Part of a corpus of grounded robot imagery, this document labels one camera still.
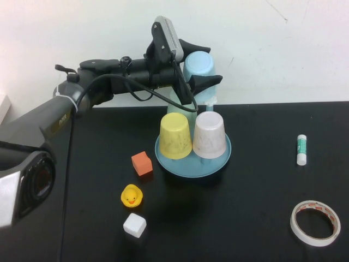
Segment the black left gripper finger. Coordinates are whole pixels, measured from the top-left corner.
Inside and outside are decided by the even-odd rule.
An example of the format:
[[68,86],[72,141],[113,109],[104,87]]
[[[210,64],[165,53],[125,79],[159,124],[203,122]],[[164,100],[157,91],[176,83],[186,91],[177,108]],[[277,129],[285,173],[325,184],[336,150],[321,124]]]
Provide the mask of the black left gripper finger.
[[204,46],[198,46],[191,43],[188,43],[187,41],[184,41],[183,39],[179,39],[179,42],[182,46],[184,57],[188,57],[191,53],[196,51],[203,51],[206,53],[210,53],[211,48],[204,47]]
[[189,86],[191,88],[191,92],[193,95],[197,95],[204,90],[218,85],[221,83],[223,76],[221,75],[213,75],[213,76],[199,76],[192,75],[189,79]]

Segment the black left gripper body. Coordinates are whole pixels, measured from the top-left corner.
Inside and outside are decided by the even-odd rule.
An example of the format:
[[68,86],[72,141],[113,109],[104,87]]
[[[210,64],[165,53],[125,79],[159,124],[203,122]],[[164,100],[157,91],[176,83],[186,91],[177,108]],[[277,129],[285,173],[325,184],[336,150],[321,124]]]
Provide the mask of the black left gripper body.
[[176,93],[182,105],[189,105],[192,103],[191,91],[184,80],[184,76],[179,67],[166,67],[160,69],[158,73],[150,73],[149,87],[154,89],[156,87],[171,86]]

